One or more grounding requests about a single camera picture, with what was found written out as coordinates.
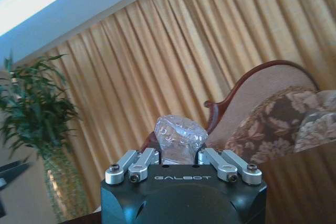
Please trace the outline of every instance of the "curtain fold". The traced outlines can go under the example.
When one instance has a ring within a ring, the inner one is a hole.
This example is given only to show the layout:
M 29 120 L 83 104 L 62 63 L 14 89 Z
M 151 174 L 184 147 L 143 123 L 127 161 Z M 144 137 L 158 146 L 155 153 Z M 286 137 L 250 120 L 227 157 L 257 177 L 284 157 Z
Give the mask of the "curtain fold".
M 205 127 L 203 102 L 258 64 L 291 60 L 335 89 L 335 17 L 336 0 L 137 0 L 48 51 L 68 54 L 56 65 L 80 111 L 71 141 L 93 205 L 104 170 L 160 115 Z

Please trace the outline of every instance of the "screw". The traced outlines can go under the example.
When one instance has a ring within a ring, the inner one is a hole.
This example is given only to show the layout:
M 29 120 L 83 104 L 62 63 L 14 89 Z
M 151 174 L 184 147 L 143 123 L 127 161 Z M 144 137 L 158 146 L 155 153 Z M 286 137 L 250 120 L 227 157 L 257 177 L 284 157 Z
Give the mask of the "screw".
M 255 164 L 248 164 L 247 165 L 247 169 L 250 170 L 250 171 L 252 171 L 252 172 L 254 172 L 254 171 L 256 171 L 258 169 L 258 166 L 255 165 Z
M 130 176 L 130 182 L 132 183 L 138 183 L 140 181 L 140 177 L 138 174 L 133 174 Z
M 112 164 L 112 165 L 110 165 L 110 171 L 111 172 L 116 172 L 116 171 L 118 171 L 119 170 L 119 164 Z
M 228 174 L 227 175 L 227 180 L 230 182 L 230 183 L 234 183 L 237 181 L 237 175 L 236 174 Z

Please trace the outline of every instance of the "silver linkage arm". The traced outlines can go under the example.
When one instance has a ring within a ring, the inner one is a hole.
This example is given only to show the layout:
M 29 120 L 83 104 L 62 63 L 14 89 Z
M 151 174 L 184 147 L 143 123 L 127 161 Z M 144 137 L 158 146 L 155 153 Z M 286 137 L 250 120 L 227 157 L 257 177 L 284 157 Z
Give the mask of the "silver linkage arm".
M 128 167 L 134 163 L 138 157 L 138 152 L 135 150 L 127 151 L 121 159 L 105 171 L 105 181 L 109 185 L 116 185 L 124 181 L 124 173 Z
M 199 164 L 212 164 L 217 170 L 217 176 L 226 182 L 235 182 L 237 180 L 237 167 L 227 163 L 212 148 L 204 148 L 198 153 Z
M 230 150 L 224 150 L 222 158 L 238 168 L 238 172 L 244 182 L 251 185 L 259 185 L 261 183 L 262 172 L 256 165 L 247 164 L 241 157 Z
M 154 148 L 146 148 L 138 161 L 128 168 L 130 182 L 138 183 L 145 180 L 148 175 L 148 166 L 158 162 L 159 153 L 157 153 Z

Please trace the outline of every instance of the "wall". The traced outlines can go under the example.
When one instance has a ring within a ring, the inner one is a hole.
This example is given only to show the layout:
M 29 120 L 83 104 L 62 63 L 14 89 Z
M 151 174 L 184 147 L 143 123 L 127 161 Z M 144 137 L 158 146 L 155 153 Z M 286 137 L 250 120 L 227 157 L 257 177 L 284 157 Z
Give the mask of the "wall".
M 0 36 L 0 66 L 13 52 L 14 61 L 33 58 L 125 7 L 135 0 L 56 0 Z
M 10 151 L 0 148 L 0 166 L 22 159 L 31 152 L 31 148 L 20 148 L 8 160 Z M 47 197 L 42 159 L 36 161 L 36 156 L 32 155 L 29 161 L 32 166 L 0 192 L 6 211 L 0 224 L 56 223 Z

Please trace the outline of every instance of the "clear plastic bottle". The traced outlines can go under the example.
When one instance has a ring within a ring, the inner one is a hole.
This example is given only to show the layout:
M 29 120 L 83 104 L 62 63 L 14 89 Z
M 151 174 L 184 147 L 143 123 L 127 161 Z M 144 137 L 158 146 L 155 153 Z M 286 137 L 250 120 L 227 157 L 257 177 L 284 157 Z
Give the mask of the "clear plastic bottle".
M 164 164 L 193 164 L 197 150 L 208 137 L 199 124 L 179 115 L 158 118 L 154 133 Z

